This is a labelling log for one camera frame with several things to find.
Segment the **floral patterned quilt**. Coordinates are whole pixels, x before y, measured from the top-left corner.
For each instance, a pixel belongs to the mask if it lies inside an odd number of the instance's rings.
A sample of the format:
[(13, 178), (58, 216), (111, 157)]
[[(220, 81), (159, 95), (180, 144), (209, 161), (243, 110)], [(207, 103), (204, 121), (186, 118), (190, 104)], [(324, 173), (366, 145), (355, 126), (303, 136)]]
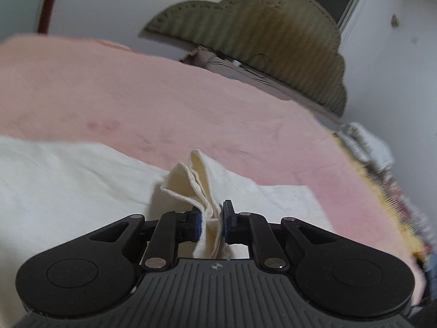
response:
[(436, 247), (436, 230), (429, 216), (402, 190), (391, 171), (377, 173), (370, 165), (361, 169), (389, 217), (395, 220), (408, 250), (419, 261), (428, 262)]

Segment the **cream white pants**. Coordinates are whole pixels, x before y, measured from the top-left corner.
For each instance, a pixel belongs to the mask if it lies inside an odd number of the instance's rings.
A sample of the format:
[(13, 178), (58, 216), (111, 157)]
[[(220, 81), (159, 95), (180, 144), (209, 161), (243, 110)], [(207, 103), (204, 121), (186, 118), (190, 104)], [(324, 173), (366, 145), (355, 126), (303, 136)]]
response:
[(104, 144), (1, 138), (1, 326), (24, 316), (15, 288), (20, 266), (35, 254), (123, 217), (148, 220), (200, 209), (202, 234), (179, 252), (194, 258), (245, 258), (241, 245), (219, 235), (224, 201), (278, 223), (292, 216), (325, 230), (332, 225), (309, 187), (261, 186), (199, 150), (171, 170)]

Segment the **brown wooden wardrobe frame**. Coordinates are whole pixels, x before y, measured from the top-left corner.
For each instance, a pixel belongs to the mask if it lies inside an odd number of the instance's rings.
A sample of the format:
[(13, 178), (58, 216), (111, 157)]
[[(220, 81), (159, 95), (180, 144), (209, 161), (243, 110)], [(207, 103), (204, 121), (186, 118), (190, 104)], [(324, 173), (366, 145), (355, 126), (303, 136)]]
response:
[(55, 0), (43, 0), (37, 25), (37, 33), (48, 34), (54, 5)]

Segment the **white folded pillow stack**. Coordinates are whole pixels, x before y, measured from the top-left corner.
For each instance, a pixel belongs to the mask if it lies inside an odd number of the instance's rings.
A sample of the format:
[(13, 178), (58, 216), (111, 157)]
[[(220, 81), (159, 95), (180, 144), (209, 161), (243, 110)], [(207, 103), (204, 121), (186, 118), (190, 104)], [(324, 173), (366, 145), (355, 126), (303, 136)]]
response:
[(358, 122), (343, 124), (335, 133), (352, 156), (377, 174), (389, 171), (395, 158), (388, 144)]

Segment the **yellow blanket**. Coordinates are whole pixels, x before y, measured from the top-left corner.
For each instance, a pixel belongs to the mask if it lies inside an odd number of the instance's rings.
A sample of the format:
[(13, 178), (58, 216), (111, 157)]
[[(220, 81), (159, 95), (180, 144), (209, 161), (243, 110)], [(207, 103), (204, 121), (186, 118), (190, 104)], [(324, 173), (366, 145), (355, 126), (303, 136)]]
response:
[(350, 162), (359, 171), (359, 174), (376, 193), (379, 201), (382, 203), (384, 211), (394, 220), (397, 229), (401, 233), (402, 240), (408, 248), (408, 252), (416, 261), (427, 263), (430, 257), (430, 245), (419, 234), (417, 226), (413, 223), (405, 205), (401, 205), (400, 200), (389, 193), (387, 186), (383, 185), (382, 180), (372, 172), (370, 167), (364, 166), (364, 164), (352, 156), (335, 133), (332, 134), (332, 137), (336, 144), (340, 146), (343, 153), (347, 155)]

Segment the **olive green scalloped headboard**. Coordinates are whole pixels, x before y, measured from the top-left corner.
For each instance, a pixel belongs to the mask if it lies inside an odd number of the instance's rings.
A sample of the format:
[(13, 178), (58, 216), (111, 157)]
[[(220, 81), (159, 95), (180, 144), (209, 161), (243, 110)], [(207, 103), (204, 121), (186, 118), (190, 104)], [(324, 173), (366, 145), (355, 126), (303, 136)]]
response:
[(144, 29), (224, 54), (344, 114), (341, 33), (315, 0), (189, 0), (159, 12)]

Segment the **pink bed blanket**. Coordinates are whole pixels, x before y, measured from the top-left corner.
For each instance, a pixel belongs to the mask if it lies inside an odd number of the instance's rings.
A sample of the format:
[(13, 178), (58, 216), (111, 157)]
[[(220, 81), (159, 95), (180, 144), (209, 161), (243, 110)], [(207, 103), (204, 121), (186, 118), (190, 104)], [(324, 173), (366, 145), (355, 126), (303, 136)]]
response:
[(164, 170), (199, 150), (261, 186), (309, 187), (332, 230), (426, 280), (394, 220), (304, 107), (201, 68), (86, 39), (1, 44), (1, 138), (104, 144)]

